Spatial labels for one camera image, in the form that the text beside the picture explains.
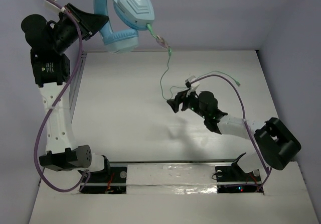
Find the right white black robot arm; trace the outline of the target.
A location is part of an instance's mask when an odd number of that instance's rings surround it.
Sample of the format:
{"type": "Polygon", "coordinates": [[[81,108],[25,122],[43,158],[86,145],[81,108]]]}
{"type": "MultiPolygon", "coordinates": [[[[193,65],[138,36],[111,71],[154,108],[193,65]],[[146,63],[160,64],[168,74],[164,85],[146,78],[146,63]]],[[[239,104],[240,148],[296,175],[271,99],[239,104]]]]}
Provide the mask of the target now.
{"type": "Polygon", "coordinates": [[[259,166],[281,171],[301,150],[300,142],[280,119],[271,117],[260,122],[234,117],[218,108],[218,100],[210,91],[184,90],[167,104],[175,113],[188,109],[196,113],[212,133],[251,141],[254,153],[242,153],[232,162],[231,173],[237,180],[245,179],[259,166]]]}

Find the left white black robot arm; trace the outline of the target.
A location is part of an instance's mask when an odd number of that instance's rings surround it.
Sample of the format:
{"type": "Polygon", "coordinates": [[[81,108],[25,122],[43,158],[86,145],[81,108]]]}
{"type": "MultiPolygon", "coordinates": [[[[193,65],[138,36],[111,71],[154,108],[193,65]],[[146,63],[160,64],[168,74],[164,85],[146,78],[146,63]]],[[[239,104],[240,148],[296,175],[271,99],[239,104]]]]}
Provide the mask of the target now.
{"type": "Polygon", "coordinates": [[[71,125],[69,92],[79,65],[70,70],[70,60],[64,53],[76,40],[90,39],[109,17],[91,14],[67,4],[59,12],[59,20],[47,21],[33,14],[21,22],[26,42],[31,47],[31,66],[35,83],[46,111],[41,129],[47,130],[46,152],[35,155],[35,163],[53,171],[85,169],[94,172],[100,181],[111,177],[111,168],[103,155],[96,155],[89,145],[77,143],[71,125]]]}

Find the light blue headphones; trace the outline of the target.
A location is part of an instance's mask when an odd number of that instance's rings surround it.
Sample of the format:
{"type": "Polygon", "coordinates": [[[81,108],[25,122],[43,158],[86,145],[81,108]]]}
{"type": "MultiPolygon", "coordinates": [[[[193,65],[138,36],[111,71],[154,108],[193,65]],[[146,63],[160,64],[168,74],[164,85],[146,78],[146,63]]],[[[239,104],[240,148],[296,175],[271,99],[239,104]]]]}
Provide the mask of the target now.
{"type": "MultiPolygon", "coordinates": [[[[147,31],[155,20],[151,0],[111,0],[117,16],[129,29],[115,32],[110,22],[99,30],[109,53],[126,53],[138,47],[139,31],[147,31]]],[[[94,13],[109,16],[108,0],[93,0],[94,13]]]]}

